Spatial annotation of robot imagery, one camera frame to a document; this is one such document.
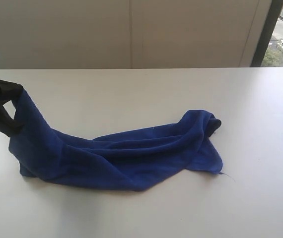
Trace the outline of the blue microfiber towel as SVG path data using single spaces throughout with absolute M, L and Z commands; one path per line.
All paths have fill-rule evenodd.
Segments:
M 101 190 L 145 191 L 183 170 L 221 173 L 210 141 L 221 121 L 189 110 L 177 123 L 101 136 L 92 140 L 51 128 L 26 91 L 13 100 L 23 123 L 9 151 L 20 173 L 45 182 Z

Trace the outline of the dark window frame post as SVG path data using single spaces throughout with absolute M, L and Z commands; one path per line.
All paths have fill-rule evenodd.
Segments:
M 281 9 L 283 6 L 283 0 L 272 0 L 270 4 L 270 8 L 265 19 L 265 23 L 255 49 L 255 53 L 253 59 L 251 61 L 250 67 L 260 67 L 267 47 L 268 43 L 271 39 L 272 33 L 274 31 L 277 19 L 280 15 Z

